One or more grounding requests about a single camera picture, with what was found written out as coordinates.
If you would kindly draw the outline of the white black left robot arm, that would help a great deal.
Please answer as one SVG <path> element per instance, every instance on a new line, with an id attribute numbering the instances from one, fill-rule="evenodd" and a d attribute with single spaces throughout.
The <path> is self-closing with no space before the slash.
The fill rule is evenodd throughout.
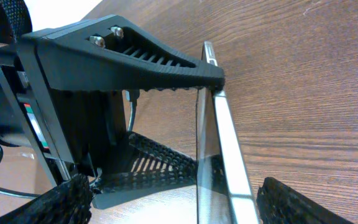
<path id="1" fill-rule="evenodd" d="M 223 86 L 221 68 L 124 17 L 33 31 L 24 1 L 0 1 L 0 163 L 29 146 L 57 186 L 81 177 L 122 203 L 193 185 L 194 159 L 128 129 L 122 93 Z"/>

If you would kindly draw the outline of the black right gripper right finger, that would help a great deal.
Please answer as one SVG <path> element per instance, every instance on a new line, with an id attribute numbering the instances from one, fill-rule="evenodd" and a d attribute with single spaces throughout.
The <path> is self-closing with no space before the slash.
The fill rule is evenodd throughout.
<path id="1" fill-rule="evenodd" d="M 352 224 L 273 177 L 265 178 L 256 202 L 264 223 Z"/>

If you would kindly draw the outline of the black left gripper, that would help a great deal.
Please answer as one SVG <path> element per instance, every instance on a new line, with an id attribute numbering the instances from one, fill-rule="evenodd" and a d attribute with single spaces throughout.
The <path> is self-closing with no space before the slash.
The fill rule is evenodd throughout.
<path id="1" fill-rule="evenodd" d="M 223 86 L 222 68 L 121 16 L 31 32 L 17 50 L 0 49 L 0 143 L 31 147 L 52 185 L 109 165 L 93 185 L 97 209 L 189 185 L 226 196 L 219 155 L 196 160 L 131 131 L 109 163 L 126 133 L 122 93 L 112 90 Z"/>

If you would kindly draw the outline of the black smartphone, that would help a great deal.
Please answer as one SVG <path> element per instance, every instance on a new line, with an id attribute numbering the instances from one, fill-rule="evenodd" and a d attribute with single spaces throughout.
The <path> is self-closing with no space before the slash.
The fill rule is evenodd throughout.
<path id="1" fill-rule="evenodd" d="M 259 222 L 251 184 L 224 90 L 196 100 L 197 222 Z"/>

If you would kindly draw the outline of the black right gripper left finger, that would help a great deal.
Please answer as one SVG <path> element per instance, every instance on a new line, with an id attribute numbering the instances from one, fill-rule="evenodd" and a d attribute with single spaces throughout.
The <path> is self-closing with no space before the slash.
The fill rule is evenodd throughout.
<path id="1" fill-rule="evenodd" d="M 86 224 L 93 192 L 87 176 L 74 175 L 23 206 L 0 217 L 0 224 Z"/>

